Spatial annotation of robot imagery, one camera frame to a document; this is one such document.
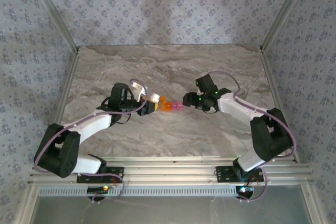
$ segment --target robotic arm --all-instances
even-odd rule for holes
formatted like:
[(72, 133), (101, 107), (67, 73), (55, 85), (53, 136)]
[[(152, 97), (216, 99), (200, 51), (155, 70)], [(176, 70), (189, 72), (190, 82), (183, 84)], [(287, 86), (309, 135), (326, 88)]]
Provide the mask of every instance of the robotic arm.
[(159, 101), (157, 94), (152, 94), (147, 101), (144, 101), (141, 98), (141, 95), (144, 95), (145, 92), (144, 87), (136, 82), (133, 83), (133, 87), (135, 89), (132, 92), (128, 85), (116, 83), (112, 88), (111, 95), (90, 115), (69, 124), (59, 125), (54, 123), (50, 125), (37, 150), (34, 162), (46, 148), (50, 139), (63, 130), (55, 141), (47, 146), (37, 161), (37, 165), (61, 178), (65, 178), (72, 173), (105, 173), (106, 161), (93, 155), (78, 154), (79, 145), (97, 132), (118, 123), (122, 117), (121, 114), (108, 112), (124, 112), (127, 114), (127, 112), (141, 107), (144, 102), (145, 105), (137, 111), (138, 115), (147, 115), (157, 109)]
[(280, 110), (256, 107), (236, 98), (235, 94), (226, 88), (218, 89), (209, 74), (197, 79), (196, 86), (198, 93), (187, 93), (183, 98), (184, 106), (192, 105), (204, 112), (211, 109), (215, 112), (221, 111), (251, 128), (253, 148), (233, 161), (233, 172), (237, 181), (249, 179), (251, 173), (261, 164), (293, 147), (288, 132), (277, 122), (280, 120), (287, 126)]

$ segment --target black mounting bracket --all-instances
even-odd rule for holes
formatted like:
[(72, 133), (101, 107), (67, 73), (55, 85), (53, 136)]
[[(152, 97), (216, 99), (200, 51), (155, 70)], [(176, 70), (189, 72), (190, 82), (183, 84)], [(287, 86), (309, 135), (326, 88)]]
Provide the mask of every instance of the black mounting bracket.
[[(106, 167), (106, 172), (104, 173), (113, 173), (124, 177), (124, 167)], [(85, 176), (77, 175), (77, 183), (79, 184), (121, 184), (122, 181), (116, 177), (112, 176)]]
[(236, 176), (233, 166), (217, 166), (215, 174), (218, 183), (264, 182), (264, 177), (260, 168), (249, 171), (241, 179)]

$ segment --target glass panel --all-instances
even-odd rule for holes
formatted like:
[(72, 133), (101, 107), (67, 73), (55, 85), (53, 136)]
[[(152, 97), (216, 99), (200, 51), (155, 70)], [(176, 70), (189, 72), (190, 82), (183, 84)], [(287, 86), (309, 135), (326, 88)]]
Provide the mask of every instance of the glass panel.
[(300, 186), (270, 186), (256, 202), (211, 197), (40, 197), (30, 224), (311, 223)]

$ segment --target patterned wallpaper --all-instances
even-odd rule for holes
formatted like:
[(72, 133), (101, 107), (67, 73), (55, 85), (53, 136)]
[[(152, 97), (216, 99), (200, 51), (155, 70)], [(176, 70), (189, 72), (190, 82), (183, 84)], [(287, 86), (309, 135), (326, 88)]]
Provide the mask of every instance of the patterned wallpaper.
[(260, 44), (283, 0), (54, 0), (77, 45)]
[(0, 0), (0, 223), (11, 223), (71, 51), (40, 0)]
[(297, 0), (266, 53), (299, 154), (336, 223), (336, 0)]

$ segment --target gray marble tabletop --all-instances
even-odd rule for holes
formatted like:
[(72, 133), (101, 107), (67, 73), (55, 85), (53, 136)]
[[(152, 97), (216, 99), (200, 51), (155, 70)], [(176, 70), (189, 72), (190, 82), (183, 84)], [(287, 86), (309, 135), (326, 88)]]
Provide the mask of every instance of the gray marble tabletop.
[[(264, 108), (274, 101), (257, 47), (239, 45), (95, 46), (81, 47), (62, 123), (93, 112), (116, 82), (138, 78), (168, 101), (182, 101), (197, 90), (195, 79), (213, 70), (230, 72), (240, 83), (240, 97)], [(219, 88), (236, 90), (234, 82), (213, 75)], [(107, 156), (223, 156), (252, 147), (247, 126), (224, 113), (206, 114), (195, 108), (160, 110), (132, 115), (87, 139), (80, 153)]]

